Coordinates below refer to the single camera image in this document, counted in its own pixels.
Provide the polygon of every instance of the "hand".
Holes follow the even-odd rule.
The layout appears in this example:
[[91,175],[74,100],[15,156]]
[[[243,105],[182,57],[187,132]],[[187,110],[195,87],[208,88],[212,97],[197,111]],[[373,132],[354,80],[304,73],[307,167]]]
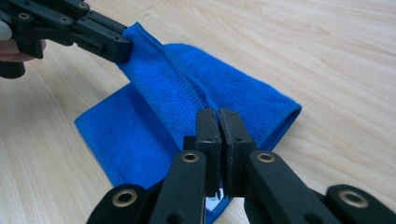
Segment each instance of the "hand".
[[12,31],[9,26],[0,21],[0,62],[27,62],[34,57],[20,53],[17,43],[11,39]]

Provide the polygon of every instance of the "blue microfiber cloth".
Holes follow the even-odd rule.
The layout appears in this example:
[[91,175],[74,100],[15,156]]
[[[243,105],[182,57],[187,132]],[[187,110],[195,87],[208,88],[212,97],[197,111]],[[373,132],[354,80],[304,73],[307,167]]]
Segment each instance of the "blue microfiber cloth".
[[[86,143],[114,186],[149,188],[165,178],[183,137],[195,135],[195,114],[212,107],[238,113],[260,149],[272,150],[301,107],[272,87],[184,44],[162,45],[139,23],[124,36],[134,42],[131,82],[76,119]],[[213,223],[228,204],[206,211]]]

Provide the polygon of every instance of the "black plastic part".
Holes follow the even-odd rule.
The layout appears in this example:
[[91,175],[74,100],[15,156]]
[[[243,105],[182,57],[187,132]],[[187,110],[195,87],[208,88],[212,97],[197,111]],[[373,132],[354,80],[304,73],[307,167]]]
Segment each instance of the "black plastic part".
[[248,130],[239,115],[229,109],[219,111],[221,131],[223,134],[223,151],[221,168],[224,194],[229,197],[244,197],[247,176],[245,175],[245,160],[256,144],[251,139]]
[[23,63],[4,63],[0,62],[0,77],[18,78],[23,76],[25,68]]
[[[163,187],[163,181],[144,190],[137,185],[121,185],[110,190],[101,202],[95,207],[88,219],[88,224],[141,224],[149,223],[152,208],[157,202],[158,195]],[[131,200],[128,190],[136,192],[136,201],[125,207],[117,207],[113,203],[118,193],[120,199]]]
[[219,195],[221,135],[215,111],[206,108],[196,115],[195,150],[206,155],[206,197]]
[[149,223],[205,222],[205,155],[199,151],[179,152],[169,174]]
[[340,223],[275,153],[253,151],[246,165],[255,189],[251,192],[257,192],[246,198],[253,202],[260,198],[274,223]]
[[[128,202],[133,200],[134,195],[128,192],[135,192],[135,201],[130,205],[119,207],[113,201],[120,193],[120,201]],[[88,224],[138,224],[142,223],[139,219],[143,214],[144,203],[146,201],[146,191],[136,185],[121,185],[109,191],[101,202],[95,207],[88,219]]]
[[195,150],[195,136],[184,136],[183,150]]
[[271,224],[271,217],[262,203],[254,203],[248,199],[244,201],[245,213],[250,224]]
[[[43,58],[42,39],[64,46],[77,43],[113,63],[126,63],[133,47],[122,36],[126,26],[90,11],[80,0],[4,0],[0,1],[0,19],[11,28],[20,52],[39,59]],[[3,69],[0,72],[1,77],[23,75],[21,69],[11,75]]]
[[322,203],[324,203],[324,195],[321,194],[321,193],[319,193],[319,192],[317,192],[316,190],[313,190],[313,189],[311,189],[311,190],[312,190],[312,192],[314,192],[315,195],[317,195],[318,199],[319,199]]
[[396,223],[396,214],[369,193],[349,185],[328,188],[326,206],[343,223]]

